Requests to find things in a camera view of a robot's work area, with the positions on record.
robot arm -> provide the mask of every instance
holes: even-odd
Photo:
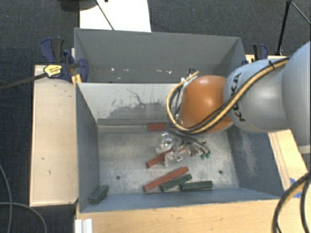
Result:
[[[169,125],[180,137],[222,130],[231,120],[251,132],[291,129],[301,153],[310,152],[310,42],[291,57],[244,65],[226,82],[215,81],[219,77],[212,75],[195,79],[196,75],[177,85],[167,98]],[[172,101],[189,81],[173,115]]]

yellow cable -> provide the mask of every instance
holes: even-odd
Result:
[[[266,74],[270,73],[271,71],[273,71],[274,69],[277,69],[279,67],[282,67],[284,66],[286,63],[288,62],[288,60],[284,60],[284,61],[281,61],[277,64],[274,64],[274,65],[270,65],[268,66],[267,68],[265,68],[263,71],[259,72],[258,74],[256,74],[254,77],[252,77],[247,83],[245,83],[244,87],[235,95],[234,99],[211,121],[209,122],[207,125],[205,125],[204,127],[200,128],[200,129],[197,129],[193,132],[191,132],[192,134],[195,134],[195,133],[201,133],[203,131],[205,131],[206,129],[214,126],[219,120],[221,120],[221,118],[223,116],[226,115],[226,113],[229,112],[229,110],[231,109],[231,107],[241,98],[241,96],[247,91],[247,89],[250,88],[250,86],[256,82],[258,79],[260,79],[261,77],[265,76]],[[188,128],[184,128],[182,127],[181,125],[179,125],[177,123],[177,121],[174,119],[174,117],[172,116],[172,113],[170,111],[170,108],[169,108],[169,102],[170,102],[170,99],[171,99],[171,96],[173,94],[173,92],[179,88],[180,86],[182,86],[184,84],[184,82],[181,82],[179,83],[177,86],[174,87],[174,89],[169,93],[168,97],[167,97],[167,112],[168,112],[168,115],[173,123],[173,125],[179,129],[179,130],[182,130],[182,131],[190,131],[190,129]]]
[[[171,113],[171,110],[170,110],[170,100],[171,100],[171,97],[172,97],[172,94],[174,93],[175,90],[177,90],[179,87],[183,86],[185,82],[189,81],[190,79],[192,79],[193,77],[195,77],[196,75],[198,75],[199,71],[196,71],[194,72],[193,74],[189,75],[186,79],[184,79],[182,82],[180,82],[178,85],[176,85],[171,91],[170,93],[168,94],[167,98],[166,98],[166,110],[167,110],[167,113],[172,121],[172,123],[174,125],[178,125],[178,123],[175,121],[172,113]]]

red wooden stick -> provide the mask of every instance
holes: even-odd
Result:
[[[173,172],[170,172],[170,173],[162,176],[161,178],[158,178],[157,180],[152,181],[152,182],[144,185],[143,189],[145,192],[148,192],[148,191],[156,188],[157,186],[164,184],[167,181],[178,178],[179,176],[187,173],[188,171],[189,171],[189,169],[187,166],[181,167],[180,169],[177,169]]]

red block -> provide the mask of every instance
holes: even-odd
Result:
[[[165,131],[166,123],[148,123],[148,131]]]
[[[146,163],[146,166],[147,166],[148,168],[150,168],[150,167],[152,167],[152,166],[154,166],[154,165],[156,165],[156,164],[158,164],[158,163],[164,162],[164,160],[165,160],[165,155],[168,154],[168,153],[171,152],[171,151],[173,151],[173,150],[167,150],[167,151],[161,153],[161,154],[158,155],[157,157],[155,157],[155,158],[151,159],[150,161],[148,161],[148,162]]]
[[[143,189],[145,192],[148,192],[154,188],[156,188],[157,186],[160,186],[162,184],[164,184],[167,181],[171,181],[173,179],[178,178],[179,176],[182,176],[183,174],[187,173],[189,171],[187,166],[181,167],[180,169],[177,169],[173,172],[170,172],[164,176],[162,176],[161,178],[158,178],[155,181],[152,181],[146,185],[144,185]]]

gray bin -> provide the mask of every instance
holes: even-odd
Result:
[[[166,122],[168,92],[189,68],[227,77],[245,59],[238,37],[75,29],[75,57],[90,73],[76,88],[79,208],[81,212],[149,209],[275,199],[283,188],[268,135],[235,126],[202,137],[211,156],[147,169],[160,132],[147,123]],[[181,166],[192,181],[212,180],[209,191],[145,194],[142,186]],[[108,185],[97,205],[88,198]]]

